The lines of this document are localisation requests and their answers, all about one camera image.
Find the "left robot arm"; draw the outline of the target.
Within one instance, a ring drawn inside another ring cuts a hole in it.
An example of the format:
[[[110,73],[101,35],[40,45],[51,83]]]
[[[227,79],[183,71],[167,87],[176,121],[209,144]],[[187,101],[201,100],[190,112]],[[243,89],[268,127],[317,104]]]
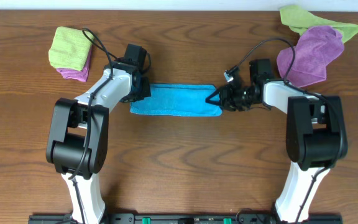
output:
[[[143,47],[129,44],[124,56],[110,60],[88,91],[55,103],[46,158],[70,193],[73,211],[64,222],[109,223],[99,184],[108,150],[109,114],[118,103],[151,96],[144,65],[150,60]]]

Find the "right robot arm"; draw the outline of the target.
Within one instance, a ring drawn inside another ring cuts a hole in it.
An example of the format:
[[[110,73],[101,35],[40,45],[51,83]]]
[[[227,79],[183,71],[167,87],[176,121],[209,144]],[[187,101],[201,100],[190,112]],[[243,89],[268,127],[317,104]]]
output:
[[[238,68],[225,71],[227,85],[206,102],[227,111],[247,111],[261,104],[287,116],[286,150],[291,160],[285,186],[272,212],[249,214],[241,223],[342,223],[337,214],[309,213],[322,179],[347,153],[341,100],[297,89],[276,79],[270,60],[249,63],[250,85],[242,85]]]

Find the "blue microfiber cloth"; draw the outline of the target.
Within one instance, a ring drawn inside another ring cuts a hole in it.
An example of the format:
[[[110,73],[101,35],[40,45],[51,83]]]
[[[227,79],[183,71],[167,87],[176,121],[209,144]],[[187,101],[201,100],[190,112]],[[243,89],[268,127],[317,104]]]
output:
[[[131,103],[130,112],[148,116],[214,117],[223,111],[206,102],[214,85],[151,84],[151,96]]]

